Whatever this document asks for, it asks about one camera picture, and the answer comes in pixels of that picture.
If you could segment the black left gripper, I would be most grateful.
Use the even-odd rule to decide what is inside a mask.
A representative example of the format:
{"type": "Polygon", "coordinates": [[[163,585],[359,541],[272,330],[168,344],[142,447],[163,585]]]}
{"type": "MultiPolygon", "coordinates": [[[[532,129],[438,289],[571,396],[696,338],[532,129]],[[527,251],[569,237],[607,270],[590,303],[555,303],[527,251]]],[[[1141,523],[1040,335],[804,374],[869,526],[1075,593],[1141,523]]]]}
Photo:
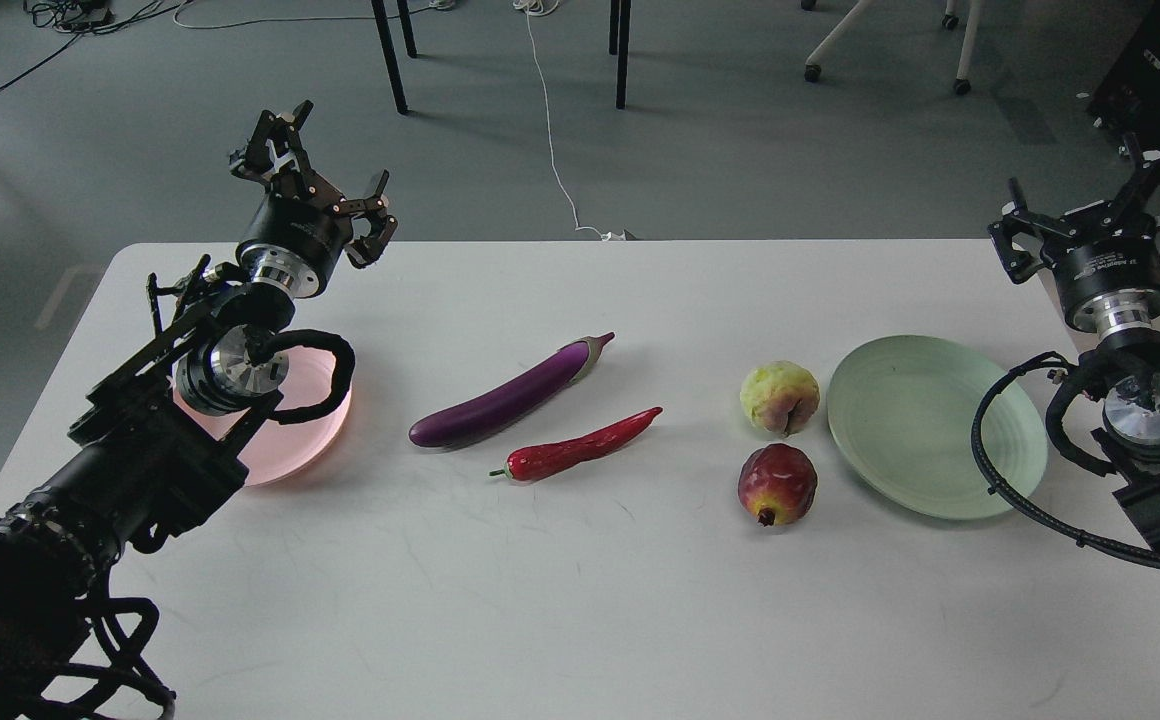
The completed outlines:
{"type": "Polygon", "coordinates": [[[365,199],[333,202],[332,214],[314,202],[280,197],[316,195],[314,170],[300,140],[312,108],[305,100],[289,112],[261,111],[254,132],[229,155],[232,176],[266,192],[242,232],[237,264],[251,281],[287,288],[293,299],[325,292],[343,250],[353,268],[374,266],[398,230],[385,196],[387,170],[376,174],[365,199]],[[353,220],[365,220],[369,232],[351,237],[353,220]]]}

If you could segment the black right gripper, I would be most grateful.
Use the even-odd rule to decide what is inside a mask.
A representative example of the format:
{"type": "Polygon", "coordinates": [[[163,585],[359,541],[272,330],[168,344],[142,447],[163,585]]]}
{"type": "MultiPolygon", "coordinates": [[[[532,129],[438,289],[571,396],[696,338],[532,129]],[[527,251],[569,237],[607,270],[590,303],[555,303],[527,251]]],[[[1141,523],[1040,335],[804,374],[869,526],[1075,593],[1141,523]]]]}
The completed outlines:
{"type": "Polygon", "coordinates": [[[1144,150],[1134,133],[1121,137],[1133,165],[1116,192],[1116,231],[1070,247],[1072,224],[1028,208],[1018,179],[1008,179],[1009,201],[987,225],[1000,266],[1014,284],[1051,269],[1064,322],[1083,333],[1111,334],[1147,327],[1160,317],[1160,150],[1144,150]]]}

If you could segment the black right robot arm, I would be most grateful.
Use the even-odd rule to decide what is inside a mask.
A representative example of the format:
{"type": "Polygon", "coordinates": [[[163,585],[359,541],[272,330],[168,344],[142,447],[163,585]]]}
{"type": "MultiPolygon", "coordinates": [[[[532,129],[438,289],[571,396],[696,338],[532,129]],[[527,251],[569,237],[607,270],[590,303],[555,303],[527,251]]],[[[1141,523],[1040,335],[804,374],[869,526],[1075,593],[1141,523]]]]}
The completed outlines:
{"type": "Polygon", "coordinates": [[[1047,272],[1063,320],[1097,343],[1075,363],[1054,351],[1024,361],[992,384],[970,423],[970,451],[989,495],[1079,547],[1160,570],[1160,150],[1124,134],[1121,154],[1132,165],[1110,201],[1038,213],[1016,179],[1010,199],[988,228],[1006,277],[1023,284],[1047,272]],[[1115,541],[1054,518],[1015,489],[989,459],[983,437],[993,401],[1016,379],[1047,370],[1054,397],[1043,414],[1047,442],[1065,460],[1097,477],[1118,475],[1121,510],[1141,547],[1115,541]]]}

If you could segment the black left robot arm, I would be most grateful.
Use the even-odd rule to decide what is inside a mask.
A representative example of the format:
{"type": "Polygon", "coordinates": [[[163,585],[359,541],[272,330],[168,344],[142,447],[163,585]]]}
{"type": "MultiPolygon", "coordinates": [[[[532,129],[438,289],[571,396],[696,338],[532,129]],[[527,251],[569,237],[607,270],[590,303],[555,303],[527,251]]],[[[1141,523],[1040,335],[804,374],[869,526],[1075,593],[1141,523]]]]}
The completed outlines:
{"type": "Polygon", "coordinates": [[[266,424],[325,419],[350,397],[350,342],[295,329],[295,304],[338,261],[380,259],[397,220],[387,170],[365,199],[312,169],[312,104],[263,111],[231,173],[264,188],[229,263],[202,256],[146,293],[152,339],[88,393],[68,428],[80,451],[0,518],[0,719],[99,719],[123,689],[164,719],[176,693],[144,659],[155,603],[115,597],[126,550],[154,553],[242,488],[242,450],[266,424]]]}

